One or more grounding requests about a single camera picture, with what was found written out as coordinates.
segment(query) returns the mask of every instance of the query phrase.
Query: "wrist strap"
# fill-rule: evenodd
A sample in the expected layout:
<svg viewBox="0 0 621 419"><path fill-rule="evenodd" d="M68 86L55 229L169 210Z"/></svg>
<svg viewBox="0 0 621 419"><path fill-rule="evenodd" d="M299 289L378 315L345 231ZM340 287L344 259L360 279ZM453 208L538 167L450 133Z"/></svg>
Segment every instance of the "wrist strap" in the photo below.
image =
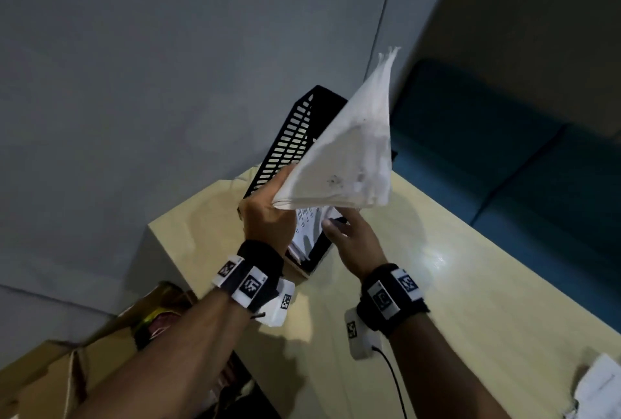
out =
<svg viewBox="0 0 621 419"><path fill-rule="evenodd" d="M417 313L429 313L429 308L418 285L405 270L395 264L384 264L362 283L356 312L370 329L388 337L405 319Z"/></svg>
<svg viewBox="0 0 621 419"><path fill-rule="evenodd" d="M270 245L245 241L237 256L229 256L212 283L252 313L278 296L284 261Z"/></svg>

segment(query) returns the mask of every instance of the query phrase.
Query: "light wooden desk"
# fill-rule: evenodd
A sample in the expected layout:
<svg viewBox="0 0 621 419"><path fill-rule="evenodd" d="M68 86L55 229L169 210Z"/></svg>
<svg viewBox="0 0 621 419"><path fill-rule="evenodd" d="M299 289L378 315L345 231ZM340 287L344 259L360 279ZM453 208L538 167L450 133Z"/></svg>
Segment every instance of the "light wooden desk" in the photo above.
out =
<svg viewBox="0 0 621 419"><path fill-rule="evenodd" d="M199 297L242 242L236 208L255 171L150 224ZM363 212L388 259L427 288L439 329L513 418L560 417L577 367L618 357L621 335L395 173L392 186L388 206ZM247 329L236 352L282 417L402 416L384 360L350 357L343 314L359 289L331 250L298 284L282 328ZM384 351L395 365L387 341Z"/></svg>

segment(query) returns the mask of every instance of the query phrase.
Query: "forearm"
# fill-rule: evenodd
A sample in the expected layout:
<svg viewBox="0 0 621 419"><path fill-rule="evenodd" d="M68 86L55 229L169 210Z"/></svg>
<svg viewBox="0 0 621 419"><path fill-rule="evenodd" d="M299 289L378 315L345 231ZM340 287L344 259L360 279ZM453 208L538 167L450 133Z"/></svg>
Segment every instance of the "forearm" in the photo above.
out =
<svg viewBox="0 0 621 419"><path fill-rule="evenodd" d="M493 396L423 313L389 337L419 419L508 419Z"/></svg>
<svg viewBox="0 0 621 419"><path fill-rule="evenodd" d="M247 309L212 290L98 386L72 419L191 417L249 321Z"/></svg>

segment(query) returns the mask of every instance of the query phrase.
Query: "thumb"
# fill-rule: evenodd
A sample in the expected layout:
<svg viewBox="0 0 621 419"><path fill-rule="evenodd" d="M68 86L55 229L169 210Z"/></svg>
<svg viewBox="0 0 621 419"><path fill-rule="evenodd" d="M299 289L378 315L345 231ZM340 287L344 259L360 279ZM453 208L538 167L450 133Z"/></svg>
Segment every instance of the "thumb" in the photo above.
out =
<svg viewBox="0 0 621 419"><path fill-rule="evenodd" d="M330 219L323 220L321 222L321 227L324 234L336 245L336 247L341 248L347 241L347 236L341 233L341 231L334 223L332 223L332 221L330 221Z"/></svg>

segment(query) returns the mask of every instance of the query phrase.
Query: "paper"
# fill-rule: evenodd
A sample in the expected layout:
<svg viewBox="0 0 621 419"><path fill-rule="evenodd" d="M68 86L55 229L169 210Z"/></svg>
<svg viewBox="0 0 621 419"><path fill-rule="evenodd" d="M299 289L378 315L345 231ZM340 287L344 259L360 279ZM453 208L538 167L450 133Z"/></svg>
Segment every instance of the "paper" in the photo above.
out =
<svg viewBox="0 0 621 419"><path fill-rule="evenodd" d="M398 49L384 57L274 196L281 210L386 205L392 168L388 92Z"/></svg>
<svg viewBox="0 0 621 419"><path fill-rule="evenodd" d="M621 419L621 366L601 354L580 380L574 398L578 408L567 419Z"/></svg>
<svg viewBox="0 0 621 419"><path fill-rule="evenodd" d="M341 214L334 207L313 207L297 210L298 224L289 246L291 255L299 261L309 259L311 250L321 235L321 221L339 218Z"/></svg>

